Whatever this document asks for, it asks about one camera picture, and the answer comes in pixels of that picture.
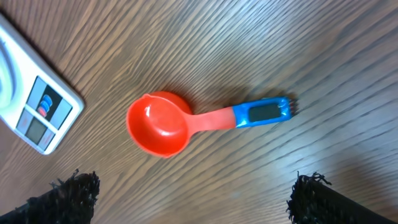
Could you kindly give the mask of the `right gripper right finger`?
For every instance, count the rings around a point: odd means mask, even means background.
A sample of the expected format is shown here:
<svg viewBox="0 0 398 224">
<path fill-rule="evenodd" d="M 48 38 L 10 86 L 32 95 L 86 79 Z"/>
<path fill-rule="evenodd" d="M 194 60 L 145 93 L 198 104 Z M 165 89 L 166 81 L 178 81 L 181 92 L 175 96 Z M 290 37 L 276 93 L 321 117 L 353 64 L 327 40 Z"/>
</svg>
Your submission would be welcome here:
<svg viewBox="0 0 398 224">
<path fill-rule="evenodd" d="M 297 175 L 286 212 L 295 224 L 394 224 L 329 188 L 331 182 L 314 172 Z"/>
</svg>

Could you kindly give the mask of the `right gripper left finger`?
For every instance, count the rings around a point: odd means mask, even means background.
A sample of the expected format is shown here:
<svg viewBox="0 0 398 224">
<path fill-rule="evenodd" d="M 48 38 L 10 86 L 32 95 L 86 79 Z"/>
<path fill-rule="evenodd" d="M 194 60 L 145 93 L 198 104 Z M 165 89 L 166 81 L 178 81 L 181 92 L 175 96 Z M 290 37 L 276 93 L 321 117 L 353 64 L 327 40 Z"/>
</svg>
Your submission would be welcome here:
<svg viewBox="0 0 398 224">
<path fill-rule="evenodd" d="M 51 182 L 52 190 L 1 215 L 1 224 L 90 224 L 100 192 L 95 172 L 76 170 L 67 180 Z"/>
</svg>

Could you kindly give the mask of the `orange measuring scoop blue handle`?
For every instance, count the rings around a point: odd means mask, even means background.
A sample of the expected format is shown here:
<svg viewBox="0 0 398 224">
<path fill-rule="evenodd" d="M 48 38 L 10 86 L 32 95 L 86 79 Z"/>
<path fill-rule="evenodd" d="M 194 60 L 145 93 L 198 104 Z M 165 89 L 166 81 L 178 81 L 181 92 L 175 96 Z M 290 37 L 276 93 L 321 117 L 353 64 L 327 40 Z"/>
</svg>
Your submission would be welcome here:
<svg viewBox="0 0 398 224">
<path fill-rule="evenodd" d="M 131 104 L 126 126 L 142 150 L 170 158 L 183 151 L 195 133 L 279 123 L 290 120 L 297 111 L 296 99 L 276 96 L 193 114 L 183 98 L 168 91 L 157 91 Z"/>
</svg>

